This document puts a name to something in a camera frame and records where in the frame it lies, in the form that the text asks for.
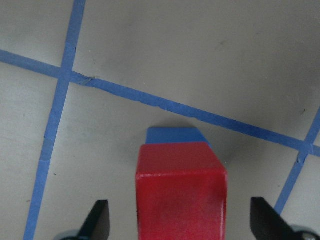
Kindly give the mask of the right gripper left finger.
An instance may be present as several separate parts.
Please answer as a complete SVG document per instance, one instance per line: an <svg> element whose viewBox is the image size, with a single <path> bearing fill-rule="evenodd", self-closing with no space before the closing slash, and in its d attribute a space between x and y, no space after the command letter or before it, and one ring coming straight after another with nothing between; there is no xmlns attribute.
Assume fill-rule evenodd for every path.
<svg viewBox="0 0 320 240"><path fill-rule="evenodd" d="M75 235L59 235L57 240L108 240L110 208L108 200L97 200Z"/></svg>

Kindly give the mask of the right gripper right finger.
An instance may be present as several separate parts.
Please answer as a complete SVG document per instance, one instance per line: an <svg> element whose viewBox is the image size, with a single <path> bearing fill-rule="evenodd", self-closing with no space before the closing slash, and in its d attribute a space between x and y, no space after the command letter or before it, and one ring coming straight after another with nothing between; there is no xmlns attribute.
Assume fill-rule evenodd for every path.
<svg viewBox="0 0 320 240"><path fill-rule="evenodd" d="M250 200L250 230L257 240L318 240L309 230L294 230L263 197Z"/></svg>

